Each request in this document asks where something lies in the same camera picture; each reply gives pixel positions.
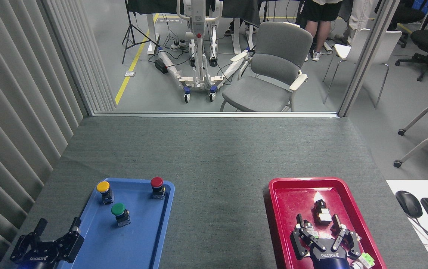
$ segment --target blue tray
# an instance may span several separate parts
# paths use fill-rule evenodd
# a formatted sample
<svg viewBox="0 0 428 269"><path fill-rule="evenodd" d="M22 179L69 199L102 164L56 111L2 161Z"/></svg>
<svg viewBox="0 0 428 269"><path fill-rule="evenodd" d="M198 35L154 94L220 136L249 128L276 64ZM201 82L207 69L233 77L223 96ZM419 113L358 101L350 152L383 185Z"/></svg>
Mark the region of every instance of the blue tray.
<svg viewBox="0 0 428 269"><path fill-rule="evenodd" d="M119 228L111 213L112 204L104 205L94 188L81 214L84 243L73 263L60 262L59 269L71 268L141 268L157 269L173 204L174 185L164 181L166 197L151 198L151 181L108 178L115 203L129 210L131 223Z"/></svg>

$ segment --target gray carpet surface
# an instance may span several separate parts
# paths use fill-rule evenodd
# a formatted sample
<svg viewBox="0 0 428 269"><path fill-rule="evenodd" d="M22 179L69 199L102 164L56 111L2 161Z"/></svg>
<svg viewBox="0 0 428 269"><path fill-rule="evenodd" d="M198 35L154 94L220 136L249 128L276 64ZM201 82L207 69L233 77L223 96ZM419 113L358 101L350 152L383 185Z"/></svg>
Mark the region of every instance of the gray carpet surface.
<svg viewBox="0 0 428 269"><path fill-rule="evenodd" d="M44 217L42 240L55 240L97 182L154 176L176 187L161 269L274 269L263 191L276 177L328 176L349 185L388 268L428 268L427 252L347 118L85 118L19 235ZM1 267L16 266L6 255Z"/></svg>

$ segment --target gray curtain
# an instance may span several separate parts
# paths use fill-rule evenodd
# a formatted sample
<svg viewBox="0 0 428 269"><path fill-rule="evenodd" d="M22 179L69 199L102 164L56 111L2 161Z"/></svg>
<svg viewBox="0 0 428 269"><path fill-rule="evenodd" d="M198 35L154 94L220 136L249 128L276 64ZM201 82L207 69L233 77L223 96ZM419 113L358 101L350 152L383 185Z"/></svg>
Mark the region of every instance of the gray curtain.
<svg viewBox="0 0 428 269"><path fill-rule="evenodd" d="M40 0L0 0L0 260L83 118L74 85L84 74L67 70L47 21ZM82 57L86 83L106 86L102 65Z"/></svg>
<svg viewBox="0 0 428 269"><path fill-rule="evenodd" d="M116 102L83 5L79 0L42 0L42 3L89 114L114 111Z"/></svg>

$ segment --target red tray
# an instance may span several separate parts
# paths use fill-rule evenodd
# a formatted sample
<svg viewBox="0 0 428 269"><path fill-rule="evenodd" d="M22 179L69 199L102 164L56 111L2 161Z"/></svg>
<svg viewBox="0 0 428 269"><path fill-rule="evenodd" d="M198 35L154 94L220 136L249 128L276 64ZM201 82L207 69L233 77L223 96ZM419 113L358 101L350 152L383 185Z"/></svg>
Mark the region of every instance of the red tray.
<svg viewBox="0 0 428 269"><path fill-rule="evenodd" d="M329 229L332 225L316 225L313 221L311 209L319 199L327 203L331 215L338 214L340 222L346 225L347 229L360 235L360 250L367 252L375 260L372 269L386 269L387 266L347 184L336 177L281 178L273 179L269 183L269 197L265 197L265 203L277 267L313 269L309 257L296 259L290 235L297 224L296 216L300 213L313 224L319 235L331 236Z"/></svg>

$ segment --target sneaker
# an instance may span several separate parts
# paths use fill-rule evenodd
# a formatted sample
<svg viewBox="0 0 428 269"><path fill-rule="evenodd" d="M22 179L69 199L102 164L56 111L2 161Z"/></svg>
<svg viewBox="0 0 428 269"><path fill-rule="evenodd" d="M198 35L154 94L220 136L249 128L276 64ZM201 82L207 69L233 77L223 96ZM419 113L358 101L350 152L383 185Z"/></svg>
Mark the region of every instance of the sneaker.
<svg viewBox="0 0 428 269"><path fill-rule="evenodd" d="M317 52L315 50L312 51L312 60L318 61L320 60L320 55L322 55L322 52Z"/></svg>

